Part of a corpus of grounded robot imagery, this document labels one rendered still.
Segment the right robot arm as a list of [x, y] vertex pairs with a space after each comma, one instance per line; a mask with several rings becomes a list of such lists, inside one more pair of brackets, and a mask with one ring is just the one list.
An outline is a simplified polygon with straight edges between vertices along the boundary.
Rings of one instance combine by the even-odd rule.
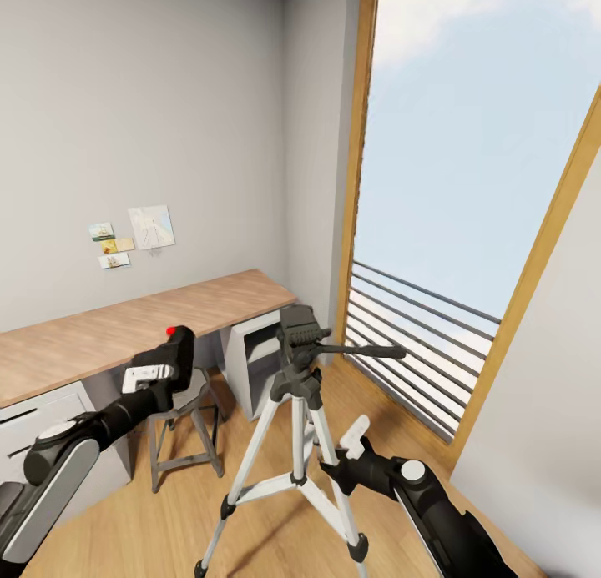
[[458, 512], [427, 464], [375, 454], [363, 435], [369, 426], [360, 415], [340, 440], [345, 449], [335, 450], [338, 465], [319, 463], [341, 492], [349, 496], [361, 484], [400, 502], [441, 578], [518, 578], [482, 523]]

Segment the digital camera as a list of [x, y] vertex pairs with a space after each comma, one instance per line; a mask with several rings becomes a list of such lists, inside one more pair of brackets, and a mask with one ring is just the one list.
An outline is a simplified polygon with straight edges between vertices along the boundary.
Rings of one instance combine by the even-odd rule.
[[154, 350], [136, 354], [130, 361], [130, 367], [168, 365], [174, 367], [174, 374], [167, 379], [157, 379], [157, 384], [168, 384], [179, 378], [179, 385], [172, 392], [184, 392], [190, 387], [194, 363], [194, 331], [184, 324], [168, 327], [169, 339]]

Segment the camera tripod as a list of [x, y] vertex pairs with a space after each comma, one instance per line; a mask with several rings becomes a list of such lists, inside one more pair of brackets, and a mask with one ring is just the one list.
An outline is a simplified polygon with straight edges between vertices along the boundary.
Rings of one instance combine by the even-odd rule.
[[[282, 372], [275, 375], [267, 405], [259, 418], [260, 421], [248, 445], [245, 458], [241, 462], [230, 493], [223, 500], [220, 521], [210, 546], [204, 559], [201, 559], [194, 568], [194, 578], [205, 578], [211, 556], [218, 545], [228, 517], [233, 515], [238, 505], [290, 489], [299, 489], [313, 507], [320, 511], [326, 522], [329, 522], [346, 542], [350, 556], [356, 562], [360, 578], [368, 578], [365, 564], [368, 539], [362, 532], [357, 531], [348, 496], [344, 495], [340, 486], [331, 479], [338, 504], [337, 509], [306, 475], [313, 444], [316, 446], [319, 461], [324, 460], [334, 466], [339, 462], [320, 396], [321, 369], [316, 367], [314, 372], [311, 372], [310, 368], [315, 358], [325, 352], [359, 354], [385, 359], [405, 359], [407, 352], [403, 347], [323, 345], [321, 341], [325, 337], [331, 337], [331, 329], [320, 329], [313, 315], [313, 307], [310, 305], [290, 304], [287, 309], [281, 309], [280, 323], [284, 331], [277, 329], [276, 337], [280, 342]], [[293, 472], [243, 487], [285, 393], [290, 393], [292, 398]]]

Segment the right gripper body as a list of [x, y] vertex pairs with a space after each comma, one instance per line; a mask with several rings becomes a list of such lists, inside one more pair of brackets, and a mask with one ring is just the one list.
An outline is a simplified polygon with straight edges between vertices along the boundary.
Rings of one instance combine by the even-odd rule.
[[361, 454], [361, 457], [359, 459], [348, 459], [345, 457], [338, 462], [338, 465], [333, 470], [341, 492], [347, 496], [355, 489], [356, 484], [376, 490], [372, 484], [372, 466], [377, 458], [382, 458], [383, 456], [375, 454], [368, 437], [363, 435], [360, 438], [360, 442], [365, 446], [365, 451]]

